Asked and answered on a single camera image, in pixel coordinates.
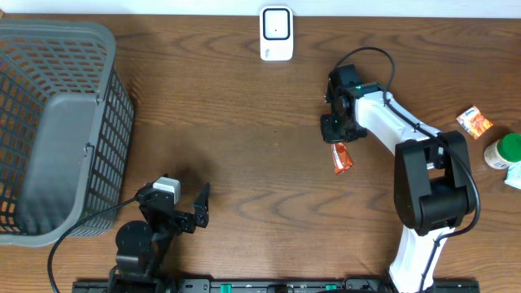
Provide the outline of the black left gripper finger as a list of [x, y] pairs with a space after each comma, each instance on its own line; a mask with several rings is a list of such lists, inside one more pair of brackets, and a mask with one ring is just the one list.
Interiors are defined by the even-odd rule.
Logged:
[[202, 189], [199, 197], [194, 201], [193, 207], [195, 210], [195, 225], [201, 228], [206, 228], [209, 223], [209, 204], [208, 196], [210, 194], [211, 185], [206, 183]]
[[164, 173], [162, 176], [157, 178], [155, 181], [147, 182], [144, 185], [146, 188], [153, 188], [157, 190], [168, 190], [169, 189], [169, 176]]

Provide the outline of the red Top chocolate bar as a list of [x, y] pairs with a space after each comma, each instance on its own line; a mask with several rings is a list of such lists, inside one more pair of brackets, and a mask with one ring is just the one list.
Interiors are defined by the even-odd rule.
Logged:
[[353, 161], [344, 142], [332, 144], [331, 150], [336, 175], [344, 173], [353, 166]]

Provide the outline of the orange tissue pack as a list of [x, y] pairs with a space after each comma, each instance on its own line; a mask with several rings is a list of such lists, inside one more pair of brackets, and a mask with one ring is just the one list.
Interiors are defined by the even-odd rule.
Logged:
[[472, 106], [457, 117], [457, 122], [466, 130], [474, 140], [477, 140], [493, 123], [488, 120], [478, 107]]

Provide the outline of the green lid jar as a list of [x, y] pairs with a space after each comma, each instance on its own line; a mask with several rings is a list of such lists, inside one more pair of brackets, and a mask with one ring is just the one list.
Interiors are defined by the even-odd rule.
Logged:
[[520, 135], [510, 133], [484, 150], [485, 163], [494, 169], [509, 168], [520, 161]]

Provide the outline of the teal wet wipes pack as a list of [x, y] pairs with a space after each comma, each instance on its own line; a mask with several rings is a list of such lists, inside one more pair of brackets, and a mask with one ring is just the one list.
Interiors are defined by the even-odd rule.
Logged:
[[518, 190], [521, 189], [521, 163], [512, 164], [506, 174], [504, 183], [508, 186], [512, 186]]

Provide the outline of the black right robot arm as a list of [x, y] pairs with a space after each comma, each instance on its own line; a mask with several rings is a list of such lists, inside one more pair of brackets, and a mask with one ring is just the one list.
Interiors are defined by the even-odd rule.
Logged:
[[425, 125], [400, 106], [384, 85], [364, 83], [354, 65], [337, 65], [325, 96], [331, 111], [321, 118], [323, 140], [339, 171], [345, 145], [372, 133], [394, 157], [393, 200], [403, 229], [388, 280], [357, 280], [348, 291], [477, 292], [476, 281], [435, 280], [434, 270], [449, 238], [463, 234], [465, 216], [479, 215], [466, 139]]

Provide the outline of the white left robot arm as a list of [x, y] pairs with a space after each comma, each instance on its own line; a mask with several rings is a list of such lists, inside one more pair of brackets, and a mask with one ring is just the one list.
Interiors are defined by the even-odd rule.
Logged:
[[161, 274], [162, 262], [177, 236], [205, 228], [209, 223], [205, 184], [193, 203], [193, 212], [175, 208], [180, 198], [179, 180], [164, 175], [140, 188], [134, 199], [144, 219], [130, 221], [116, 234], [116, 266], [109, 274], [107, 292], [176, 292], [177, 284]]

